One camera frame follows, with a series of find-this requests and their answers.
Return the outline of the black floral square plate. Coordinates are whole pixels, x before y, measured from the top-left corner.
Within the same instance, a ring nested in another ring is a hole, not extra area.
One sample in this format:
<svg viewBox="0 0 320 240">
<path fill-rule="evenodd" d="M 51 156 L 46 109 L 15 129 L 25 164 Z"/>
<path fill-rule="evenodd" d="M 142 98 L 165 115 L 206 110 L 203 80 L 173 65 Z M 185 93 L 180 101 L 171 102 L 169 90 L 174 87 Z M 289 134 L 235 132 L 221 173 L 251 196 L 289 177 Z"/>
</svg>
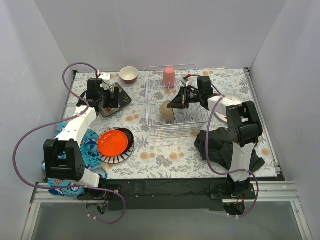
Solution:
<svg viewBox="0 0 320 240">
<path fill-rule="evenodd" d="M 112 83 L 109 89 L 103 89 L 99 100 L 99 114 L 105 118 L 121 111 L 132 102 L 131 97 L 118 83 Z"/>
</svg>

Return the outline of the beige bowl black inside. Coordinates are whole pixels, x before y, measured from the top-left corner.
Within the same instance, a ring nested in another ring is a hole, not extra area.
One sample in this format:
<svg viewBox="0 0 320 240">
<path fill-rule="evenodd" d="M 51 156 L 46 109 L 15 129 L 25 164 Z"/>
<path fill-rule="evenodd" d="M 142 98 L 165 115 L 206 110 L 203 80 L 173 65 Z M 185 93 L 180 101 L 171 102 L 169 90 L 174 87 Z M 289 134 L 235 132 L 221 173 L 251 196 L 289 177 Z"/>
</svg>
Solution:
<svg viewBox="0 0 320 240">
<path fill-rule="evenodd" d="M 160 107 L 160 114 L 161 116 L 167 121 L 174 121 L 175 120 L 175 113 L 171 107 L 168 107 L 170 103 L 169 100 L 165 101 Z"/>
</svg>

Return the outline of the pink plastic cup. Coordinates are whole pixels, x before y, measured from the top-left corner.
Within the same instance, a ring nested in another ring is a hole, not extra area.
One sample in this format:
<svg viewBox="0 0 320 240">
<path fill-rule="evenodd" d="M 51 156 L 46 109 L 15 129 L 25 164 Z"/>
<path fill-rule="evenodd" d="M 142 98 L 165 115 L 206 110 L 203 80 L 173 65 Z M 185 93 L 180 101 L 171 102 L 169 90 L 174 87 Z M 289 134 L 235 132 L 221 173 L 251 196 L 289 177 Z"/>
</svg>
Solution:
<svg viewBox="0 0 320 240">
<path fill-rule="evenodd" d="M 171 89 L 175 86 L 176 83 L 176 73 L 172 66 L 168 66 L 164 69 L 162 85 L 165 88 Z"/>
</svg>

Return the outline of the red floral bowl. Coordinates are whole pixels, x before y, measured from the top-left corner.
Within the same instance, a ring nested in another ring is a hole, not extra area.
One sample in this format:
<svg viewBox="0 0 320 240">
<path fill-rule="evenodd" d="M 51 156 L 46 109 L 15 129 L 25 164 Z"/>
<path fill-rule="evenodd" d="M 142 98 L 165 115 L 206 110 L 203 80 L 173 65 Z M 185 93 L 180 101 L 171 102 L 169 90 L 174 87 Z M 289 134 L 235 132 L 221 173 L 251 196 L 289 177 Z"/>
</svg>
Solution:
<svg viewBox="0 0 320 240">
<path fill-rule="evenodd" d="M 126 66 L 119 72 L 120 79 L 127 85 L 134 84 L 139 76 L 139 71 L 133 66 Z"/>
</svg>

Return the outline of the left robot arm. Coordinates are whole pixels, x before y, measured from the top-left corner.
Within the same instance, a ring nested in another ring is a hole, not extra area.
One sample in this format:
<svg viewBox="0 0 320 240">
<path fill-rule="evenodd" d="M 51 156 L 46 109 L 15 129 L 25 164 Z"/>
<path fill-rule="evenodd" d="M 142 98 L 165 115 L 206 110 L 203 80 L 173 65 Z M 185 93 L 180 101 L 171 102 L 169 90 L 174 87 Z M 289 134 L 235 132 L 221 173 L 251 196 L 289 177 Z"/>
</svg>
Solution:
<svg viewBox="0 0 320 240">
<path fill-rule="evenodd" d="M 102 176 L 86 168 L 81 142 L 103 109 L 119 106 L 119 90 L 102 78 L 87 81 L 87 91 L 78 97 L 74 115 L 66 119 L 67 125 L 55 139 L 43 145 L 49 190 L 70 195 L 72 188 L 88 189 L 95 200 L 106 196 Z"/>
</svg>

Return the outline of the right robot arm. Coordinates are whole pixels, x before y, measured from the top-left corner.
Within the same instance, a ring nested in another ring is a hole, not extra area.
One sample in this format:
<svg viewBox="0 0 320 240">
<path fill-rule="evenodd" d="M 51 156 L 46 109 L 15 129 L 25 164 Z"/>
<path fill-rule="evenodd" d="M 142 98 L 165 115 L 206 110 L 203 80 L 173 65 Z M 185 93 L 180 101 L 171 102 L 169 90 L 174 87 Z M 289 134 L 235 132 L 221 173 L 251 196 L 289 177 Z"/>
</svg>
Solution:
<svg viewBox="0 0 320 240">
<path fill-rule="evenodd" d="M 227 195 L 237 199 L 250 187 L 250 162 L 253 150 L 263 134 L 263 127 L 256 106 L 252 101 L 241 102 L 227 99 L 211 82 L 209 76 L 197 75 L 197 87 L 189 85 L 187 75 L 175 98 L 166 108 L 188 109 L 190 104 L 199 103 L 212 114 L 226 116 L 227 133 L 232 141 L 231 166 L 227 176 Z"/>
</svg>

